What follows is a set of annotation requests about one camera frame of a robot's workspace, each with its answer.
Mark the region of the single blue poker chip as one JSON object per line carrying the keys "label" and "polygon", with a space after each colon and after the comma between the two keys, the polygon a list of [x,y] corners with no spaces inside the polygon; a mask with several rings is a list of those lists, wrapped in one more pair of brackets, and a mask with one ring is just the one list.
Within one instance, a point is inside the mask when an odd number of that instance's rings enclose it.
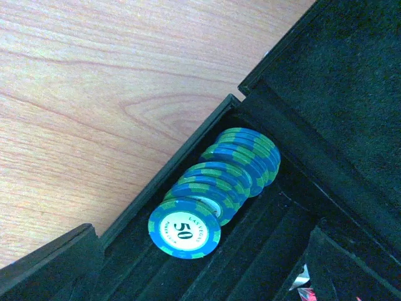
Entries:
{"label": "single blue poker chip", "polygon": [[221,226],[212,209],[195,199],[162,202],[148,219],[148,233],[164,253],[197,259],[212,253],[221,239]]}

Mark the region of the triangular all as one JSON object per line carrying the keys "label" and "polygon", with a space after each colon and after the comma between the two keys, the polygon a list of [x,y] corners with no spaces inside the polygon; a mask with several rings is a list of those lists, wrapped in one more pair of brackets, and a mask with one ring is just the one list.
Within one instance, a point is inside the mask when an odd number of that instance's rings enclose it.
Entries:
{"label": "triangular all", "polygon": [[312,288],[297,288],[301,301],[317,301],[315,292]]}

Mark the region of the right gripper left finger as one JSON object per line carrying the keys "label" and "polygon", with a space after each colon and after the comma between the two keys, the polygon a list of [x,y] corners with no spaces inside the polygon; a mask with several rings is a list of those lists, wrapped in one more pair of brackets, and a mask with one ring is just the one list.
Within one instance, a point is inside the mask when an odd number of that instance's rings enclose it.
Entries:
{"label": "right gripper left finger", "polygon": [[1,269],[1,300],[93,300],[104,250],[84,223]]}

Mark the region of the black poker set case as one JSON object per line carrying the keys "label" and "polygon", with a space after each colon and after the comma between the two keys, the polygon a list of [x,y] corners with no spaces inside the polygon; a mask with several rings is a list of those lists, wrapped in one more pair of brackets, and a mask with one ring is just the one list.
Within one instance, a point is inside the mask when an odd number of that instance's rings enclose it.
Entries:
{"label": "black poker set case", "polygon": [[[319,227],[400,282],[400,2],[317,1],[104,235],[93,300],[301,300],[289,290]],[[226,129],[272,140],[272,184],[197,259],[160,250],[152,211]],[[298,288],[313,288],[311,279]]]}

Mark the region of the blue chip stack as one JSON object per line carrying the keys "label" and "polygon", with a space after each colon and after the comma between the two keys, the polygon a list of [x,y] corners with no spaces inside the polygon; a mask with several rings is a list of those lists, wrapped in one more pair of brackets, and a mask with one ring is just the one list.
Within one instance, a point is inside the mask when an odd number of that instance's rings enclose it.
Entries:
{"label": "blue chip stack", "polygon": [[280,164],[281,155],[272,140],[252,129],[232,127],[217,136],[164,199],[200,201],[225,225],[245,201],[273,183]]}

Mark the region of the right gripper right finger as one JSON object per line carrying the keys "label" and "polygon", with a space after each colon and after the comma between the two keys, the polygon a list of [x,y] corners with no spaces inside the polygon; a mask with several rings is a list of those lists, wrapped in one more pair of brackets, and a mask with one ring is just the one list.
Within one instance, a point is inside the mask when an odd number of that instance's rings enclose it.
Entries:
{"label": "right gripper right finger", "polygon": [[400,300],[400,282],[391,282],[321,228],[310,234],[306,265],[318,300]]}

